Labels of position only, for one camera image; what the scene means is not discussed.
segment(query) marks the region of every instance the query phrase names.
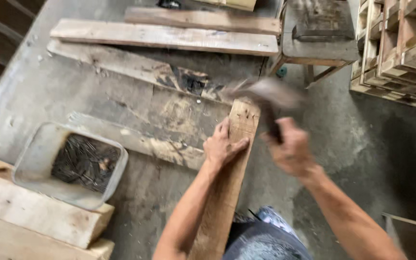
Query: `hand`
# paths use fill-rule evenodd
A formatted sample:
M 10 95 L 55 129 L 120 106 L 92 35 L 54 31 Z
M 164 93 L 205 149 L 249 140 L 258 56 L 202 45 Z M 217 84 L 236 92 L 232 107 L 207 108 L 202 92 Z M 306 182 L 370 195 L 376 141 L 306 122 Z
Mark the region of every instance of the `hand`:
M 286 173 L 295 177 L 306 177 L 309 167 L 315 165 L 314 158 L 309 152 L 307 133 L 295 126 L 294 120 L 284 117 L 275 121 L 279 124 L 283 143 L 268 133 L 262 133 L 261 138 L 269 146 L 269 151 L 275 164 Z
M 213 163 L 219 169 L 230 162 L 239 151 L 247 148 L 250 143 L 248 138 L 243 138 L 237 143 L 231 143 L 229 140 L 229 127 L 230 119 L 226 117 L 216 126 L 213 136 L 203 143 L 206 161 Z

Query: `hammer head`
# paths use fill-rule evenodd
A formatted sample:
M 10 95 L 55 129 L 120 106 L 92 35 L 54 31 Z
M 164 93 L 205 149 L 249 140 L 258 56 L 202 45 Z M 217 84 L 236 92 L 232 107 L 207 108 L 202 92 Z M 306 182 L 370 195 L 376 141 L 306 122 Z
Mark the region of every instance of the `hammer head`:
M 306 101 L 302 93 L 276 78 L 244 80 L 228 92 L 233 98 L 248 97 L 258 105 L 270 103 L 274 107 L 288 111 L 302 108 Z

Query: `forearm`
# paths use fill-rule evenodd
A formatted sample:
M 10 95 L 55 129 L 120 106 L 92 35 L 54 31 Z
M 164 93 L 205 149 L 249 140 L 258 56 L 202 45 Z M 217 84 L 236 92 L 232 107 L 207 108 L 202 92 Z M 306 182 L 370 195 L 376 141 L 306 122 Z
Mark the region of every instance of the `forearm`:
M 312 165 L 300 181 L 309 190 L 337 236 L 355 260 L 405 259 L 387 233 L 325 174 Z
M 154 260 L 185 259 L 202 220 L 211 186 L 221 167 L 205 161 L 173 210 L 155 249 Z

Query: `right hand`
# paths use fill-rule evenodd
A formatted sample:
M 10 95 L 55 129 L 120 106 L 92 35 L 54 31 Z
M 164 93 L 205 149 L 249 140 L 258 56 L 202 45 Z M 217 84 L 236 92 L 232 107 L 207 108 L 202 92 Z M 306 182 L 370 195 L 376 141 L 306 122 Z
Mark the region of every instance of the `right hand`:
M 279 124 L 283 143 L 269 133 L 262 133 L 261 138 L 269 146 L 269 151 L 275 164 L 286 173 L 295 177 L 307 177 L 309 168 L 314 166 L 314 158 L 308 148 L 308 134 L 296 127 L 291 117 L 284 117 L 275 121 Z

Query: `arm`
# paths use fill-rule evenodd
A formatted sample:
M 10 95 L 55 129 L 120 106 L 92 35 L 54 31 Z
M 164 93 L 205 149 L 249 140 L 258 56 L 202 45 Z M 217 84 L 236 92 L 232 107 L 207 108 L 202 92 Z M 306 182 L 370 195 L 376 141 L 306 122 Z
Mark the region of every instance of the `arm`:
M 212 184 L 222 167 L 248 146 L 247 138 L 230 143 L 230 121 L 225 118 L 203 144 L 205 163 L 182 196 L 158 241 L 154 260 L 183 260 L 194 243 Z
M 314 162 L 307 144 L 307 133 L 291 118 L 277 120 L 283 144 L 263 134 L 274 162 L 286 173 L 297 177 L 309 190 L 337 236 L 355 260 L 406 260 L 388 234 L 352 201 Z

